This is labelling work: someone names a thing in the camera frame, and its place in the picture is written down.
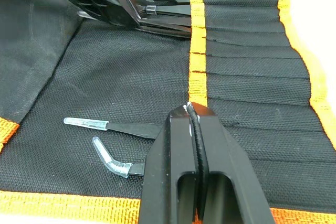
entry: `black textured fabric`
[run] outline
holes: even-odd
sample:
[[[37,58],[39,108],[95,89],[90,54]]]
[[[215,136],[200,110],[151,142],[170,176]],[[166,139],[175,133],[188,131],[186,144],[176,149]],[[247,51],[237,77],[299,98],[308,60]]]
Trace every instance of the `black textured fabric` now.
[[[99,136],[124,162],[143,162],[153,141],[62,120],[163,123],[187,101],[189,48],[188,40],[85,22],[3,149],[0,190],[140,197],[142,178],[112,174],[91,141]]]
[[[336,153],[278,0],[204,2],[208,106],[247,152],[270,206],[335,213]]]
[[[0,116],[19,123],[80,23],[66,0],[0,0]]]

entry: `orange binding trim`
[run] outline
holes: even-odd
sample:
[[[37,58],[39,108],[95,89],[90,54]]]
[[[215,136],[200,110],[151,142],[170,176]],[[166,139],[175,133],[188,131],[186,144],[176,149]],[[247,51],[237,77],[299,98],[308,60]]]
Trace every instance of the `orange binding trim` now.
[[[139,199],[0,191],[0,215],[137,224]],[[336,215],[271,208],[276,224],[335,224]]]
[[[0,118],[0,152],[17,128],[19,128],[17,123]]]
[[[207,106],[206,90],[206,29],[203,0],[190,0],[191,44],[189,59],[189,101]]]

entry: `black plastic tool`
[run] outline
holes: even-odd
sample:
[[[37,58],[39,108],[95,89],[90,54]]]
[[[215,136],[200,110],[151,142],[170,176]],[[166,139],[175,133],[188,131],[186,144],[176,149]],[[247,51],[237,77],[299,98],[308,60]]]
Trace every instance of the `black plastic tool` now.
[[[189,0],[69,0],[86,12],[86,16],[115,26],[177,37],[190,37],[190,22],[164,19],[182,16],[191,19]],[[138,6],[157,6],[157,12]]]
[[[139,224],[274,223],[244,150],[198,104],[170,112],[147,154]]]

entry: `tweezer tip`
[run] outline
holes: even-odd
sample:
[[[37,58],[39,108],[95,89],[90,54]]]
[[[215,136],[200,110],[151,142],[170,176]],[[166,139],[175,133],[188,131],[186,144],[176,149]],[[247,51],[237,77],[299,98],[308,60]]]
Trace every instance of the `tweezer tip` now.
[[[94,137],[92,138],[92,142],[93,142],[93,143],[96,143],[96,142],[101,142],[101,141],[100,141],[99,137],[94,136]]]
[[[64,119],[63,119],[63,122],[64,122],[65,124],[68,124],[68,120],[69,120],[69,118],[64,118]]]

